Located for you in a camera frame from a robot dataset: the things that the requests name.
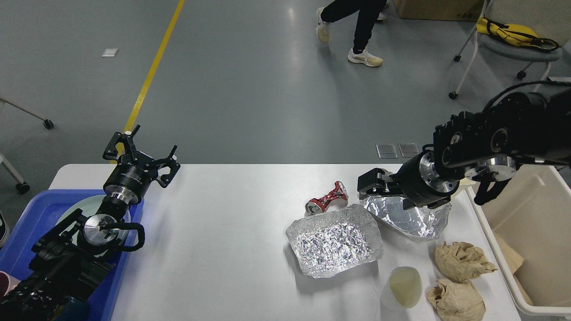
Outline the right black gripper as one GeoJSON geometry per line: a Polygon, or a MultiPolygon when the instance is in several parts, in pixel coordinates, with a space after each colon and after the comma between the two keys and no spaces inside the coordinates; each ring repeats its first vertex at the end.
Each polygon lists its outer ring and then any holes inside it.
{"type": "Polygon", "coordinates": [[[374,168],[358,177],[359,199],[402,197],[402,209],[438,209],[449,203],[459,180],[446,179],[436,171],[433,152],[422,152],[404,163],[397,173],[374,168]]]}

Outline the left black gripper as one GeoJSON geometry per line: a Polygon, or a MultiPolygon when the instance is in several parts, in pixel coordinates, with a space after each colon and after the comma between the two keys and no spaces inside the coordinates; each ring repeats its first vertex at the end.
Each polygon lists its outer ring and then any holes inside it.
{"type": "Polygon", "coordinates": [[[132,131],[115,132],[102,154],[104,160],[117,164],[103,185],[107,201],[125,210],[141,202],[152,181],[166,188],[180,169],[175,155],[177,145],[161,159],[139,154],[133,141],[139,128],[137,124],[132,131]],[[163,168],[168,168],[169,172],[160,174],[163,168]]]}

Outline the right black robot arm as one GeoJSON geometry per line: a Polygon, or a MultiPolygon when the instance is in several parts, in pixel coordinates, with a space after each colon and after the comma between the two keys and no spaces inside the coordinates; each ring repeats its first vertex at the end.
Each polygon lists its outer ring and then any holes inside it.
{"type": "Polygon", "coordinates": [[[481,112],[463,111],[438,125],[434,141],[397,173],[374,168],[358,178],[359,199],[402,197],[402,207],[436,209],[451,201],[461,179],[479,182],[475,203],[495,199],[522,165],[570,166],[570,83],[536,81],[557,93],[520,91],[493,97],[481,112]]]}

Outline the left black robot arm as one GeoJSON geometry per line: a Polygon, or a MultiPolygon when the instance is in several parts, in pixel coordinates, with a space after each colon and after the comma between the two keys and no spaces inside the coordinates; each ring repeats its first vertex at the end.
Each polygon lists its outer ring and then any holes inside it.
{"type": "Polygon", "coordinates": [[[180,164],[176,145],[161,159],[137,150],[133,138],[139,128],[116,132],[104,149],[103,159],[116,167],[96,211],[74,209],[32,246],[31,275],[1,299],[7,321],[49,321],[69,297],[87,301],[113,269],[110,256],[144,246],[144,227],[127,222],[125,215],[143,201],[153,181],[167,187],[180,164]]]}

